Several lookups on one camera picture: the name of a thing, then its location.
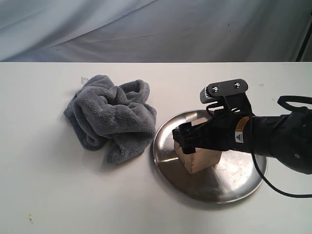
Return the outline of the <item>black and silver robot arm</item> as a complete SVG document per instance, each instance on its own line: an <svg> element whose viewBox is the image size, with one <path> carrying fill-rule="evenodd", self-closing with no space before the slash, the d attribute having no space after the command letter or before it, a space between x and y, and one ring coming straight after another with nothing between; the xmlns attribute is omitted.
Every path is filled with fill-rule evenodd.
<svg viewBox="0 0 312 234"><path fill-rule="evenodd" d="M187 122L172 133L185 154L196 148L254 153L275 158L296 172L312 173L311 114L265 117L253 115L249 108L218 109L206 122Z"/></svg>

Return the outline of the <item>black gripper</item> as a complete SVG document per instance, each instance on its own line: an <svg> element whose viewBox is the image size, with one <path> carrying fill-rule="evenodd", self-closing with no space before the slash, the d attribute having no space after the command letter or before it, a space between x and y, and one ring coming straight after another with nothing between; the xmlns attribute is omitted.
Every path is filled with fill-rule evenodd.
<svg viewBox="0 0 312 234"><path fill-rule="evenodd" d="M250 121L251 117L245 113L234 113L215 115L195 126L186 122L179 125L179 130L172 130L173 140L186 155L195 153L195 148L250 153Z"/></svg>

